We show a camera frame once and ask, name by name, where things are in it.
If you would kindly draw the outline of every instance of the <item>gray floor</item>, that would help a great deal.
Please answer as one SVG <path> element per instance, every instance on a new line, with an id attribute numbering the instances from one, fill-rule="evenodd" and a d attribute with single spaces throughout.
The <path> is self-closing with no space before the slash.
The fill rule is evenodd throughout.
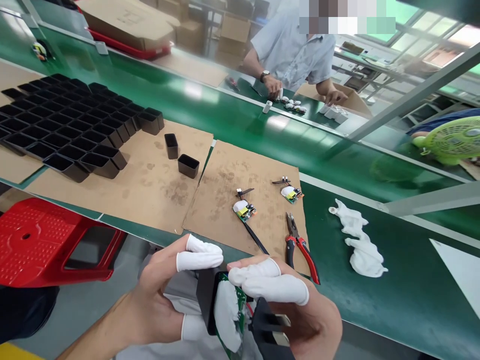
<path id="1" fill-rule="evenodd" d="M 96 255 L 92 246 L 91 243 L 82 244 L 75 251 L 77 257 L 94 261 Z M 135 286 L 148 249 L 146 241 L 129 235 L 116 259 L 110 280 L 62 286 L 47 324 L 34 336 L 14 343 L 42 358 L 54 359 L 122 294 Z M 335 360 L 416 360 L 419 355 L 413 349 L 344 322 L 343 338 Z"/>

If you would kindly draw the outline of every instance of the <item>red-handled pliers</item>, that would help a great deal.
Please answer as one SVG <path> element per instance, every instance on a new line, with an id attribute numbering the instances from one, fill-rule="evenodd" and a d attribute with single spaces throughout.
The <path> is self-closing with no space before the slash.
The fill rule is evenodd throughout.
<path id="1" fill-rule="evenodd" d="M 311 279 L 315 284 L 320 285 L 319 280 L 319 272 L 317 271 L 317 266 L 315 265 L 314 260 L 310 256 L 310 251 L 307 248 L 307 242 L 303 239 L 303 237 L 299 236 L 299 231 L 297 229 L 297 224 L 295 224 L 294 216 L 292 213 L 286 213 L 286 224 L 288 226 L 288 231 L 290 235 L 286 237 L 286 263 L 290 265 L 292 269 L 294 269 L 294 250 L 295 246 L 300 248 L 301 253 L 306 259 L 308 263 L 308 267 L 310 268 Z"/>

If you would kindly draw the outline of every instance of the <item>worker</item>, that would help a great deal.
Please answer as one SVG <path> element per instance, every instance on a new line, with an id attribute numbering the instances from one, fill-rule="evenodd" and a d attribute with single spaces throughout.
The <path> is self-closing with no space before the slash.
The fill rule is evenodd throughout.
<path id="1" fill-rule="evenodd" d="M 228 359 L 219 339 L 207 333 L 192 271 L 220 265 L 222 250 L 187 234 L 147 258 L 135 288 L 57 360 Z M 274 301 L 271 308 L 289 316 L 285 333 L 296 359 L 334 358 L 342 337 L 340 314 L 312 282 L 267 255 L 235 261 L 227 269 L 245 293 Z"/>
<path id="2" fill-rule="evenodd" d="M 330 77 L 335 36 L 304 33 L 299 14 L 293 8 L 272 18 L 251 40 L 242 69 L 265 84 L 271 99 L 282 88 L 296 92 L 308 80 L 325 96 L 328 106 L 340 104 L 348 97 L 335 88 Z"/>
<path id="3" fill-rule="evenodd" d="M 440 125 L 449 123 L 453 120 L 480 116 L 480 108 L 471 108 L 462 111 L 452 112 L 446 115 L 439 116 L 426 123 L 415 126 L 413 129 L 407 132 L 412 138 L 418 138 L 421 136 L 427 136 L 433 129 L 438 128 Z"/>

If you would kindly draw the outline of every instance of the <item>red stool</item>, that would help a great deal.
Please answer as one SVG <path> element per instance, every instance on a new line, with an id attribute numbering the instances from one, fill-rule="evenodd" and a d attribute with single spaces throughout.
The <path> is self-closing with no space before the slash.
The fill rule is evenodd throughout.
<path id="1" fill-rule="evenodd" d="M 114 272 L 109 265 L 127 236 L 117 229 L 97 266 L 65 269 L 93 227 L 113 229 L 39 198 L 17 202 L 0 216 L 0 285 L 41 288 L 108 280 Z"/>

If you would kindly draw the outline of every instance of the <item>person's hand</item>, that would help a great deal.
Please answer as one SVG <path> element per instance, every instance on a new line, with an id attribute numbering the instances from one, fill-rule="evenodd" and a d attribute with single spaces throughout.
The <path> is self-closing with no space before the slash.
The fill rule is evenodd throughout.
<path id="1" fill-rule="evenodd" d="M 275 100 L 280 95 L 282 82 L 274 78 L 271 74 L 263 77 L 263 83 L 268 90 L 268 98 Z"/>
<path id="2" fill-rule="evenodd" d="M 349 97 L 345 95 L 340 90 L 330 90 L 325 96 L 325 104 L 328 106 L 341 104 L 343 101 L 347 100 Z"/>
<path id="3" fill-rule="evenodd" d="M 228 279 L 253 298 L 263 297 L 275 314 L 285 314 L 283 331 L 295 359 L 331 360 L 342 338 L 335 304 L 278 258 L 258 255 L 227 265 Z"/>
<path id="4" fill-rule="evenodd" d="M 110 321 L 129 345 L 195 340 L 199 328 L 207 332 L 203 319 L 176 311 L 163 292 L 177 272 L 214 268 L 223 259 L 218 246 L 191 234 L 181 237 L 152 255 L 136 287 L 110 310 Z"/>

